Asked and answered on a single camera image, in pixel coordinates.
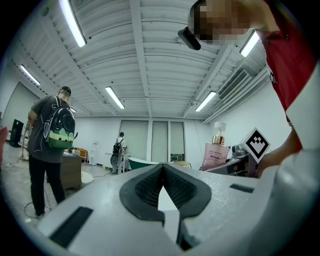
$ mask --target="black speaker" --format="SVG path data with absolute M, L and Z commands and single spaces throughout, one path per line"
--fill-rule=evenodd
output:
M 19 120 L 14 119 L 12 129 L 11 129 L 11 136 L 10 136 L 10 145 L 15 148 L 20 148 L 21 146 L 18 142 L 21 139 L 22 128 L 24 127 L 24 123 L 20 122 Z

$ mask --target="ceiling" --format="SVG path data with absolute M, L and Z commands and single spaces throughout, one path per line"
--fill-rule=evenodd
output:
M 244 59 L 248 35 L 229 45 L 201 50 L 178 43 L 195 0 L 71 0 L 87 44 L 79 48 L 58 1 L 30 15 L 13 42 L 11 61 L 24 64 L 44 94 L 61 86 L 72 90 L 77 116 L 174 117 L 207 119 L 220 101 L 214 97 Z M 260 42 L 241 68 L 254 78 L 266 65 Z M 125 109 L 108 95 L 111 86 Z

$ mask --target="floor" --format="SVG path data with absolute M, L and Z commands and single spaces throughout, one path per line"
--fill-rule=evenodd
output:
M 1 166 L 1 189 L 3 196 L 9 205 L 12 213 L 22 221 L 29 223 L 31 226 L 36 226 L 39 222 L 35 218 L 35 210 L 31 199 L 30 192 L 30 175 L 28 161 L 20 159 L 22 149 L 12 147 L 9 144 L 4 145 L 3 161 Z M 103 170 L 101 166 L 92 166 L 82 164 L 81 170 L 95 176 L 104 176 L 110 173 L 110 169 Z M 95 177 L 95 180 L 107 179 L 113 174 L 104 177 Z M 50 184 L 44 181 L 45 190 L 45 211 L 46 213 L 53 209 L 57 202 L 51 190 Z M 72 196 L 76 190 L 65 191 L 66 197 Z

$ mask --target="man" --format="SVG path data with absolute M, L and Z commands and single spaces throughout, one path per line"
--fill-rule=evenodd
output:
M 118 170 L 120 170 L 121 168 L 121 162 L 123 159 L 123 153 L 126 151 L 127 149 L 127 145 L 126 145 L 126 141 L 124 139 L 125 133 L 124 132 L 120 132 L 119 137 L 116 138 L 115 144 L 119 143 L 121 145 L 121 150 L 118 154 L 118 161 L 116 165 L 112 166 L 112 173 L 116 174 L 117 173 L 117 168 Z
M 280 10 L 281 5 L 267 0 L 199 0 L 190 10 L 188 23 L 190 31 L 207 43 L 237 40 L 255 29 L 265 49 L 273 88 L 286 111 L 309 80 L 317 59 L 301 32 Z M 301 149 L 292 127 L 283 145 L 263 157 L 257 176 Z
M 71 90 L 67 86 L 60 88 L 57 97 L 63 107 L 67 103 Z M 53 113 L 53 108 L 58 104 L 55 96 L 46 96 L 37 101 L 28 115 L 28 121 L 33 126 L 28 142 L 29 172 L 31 180 L 31 197 L 35 214 L 41 218 L 45 214 L 44 179 L 45 172 L 51 185 L 57 203 L 65 199 L 64 188 L 60 179 L 60 168 L 64 150 L 50 147 L 43 139 L 44 123 Z

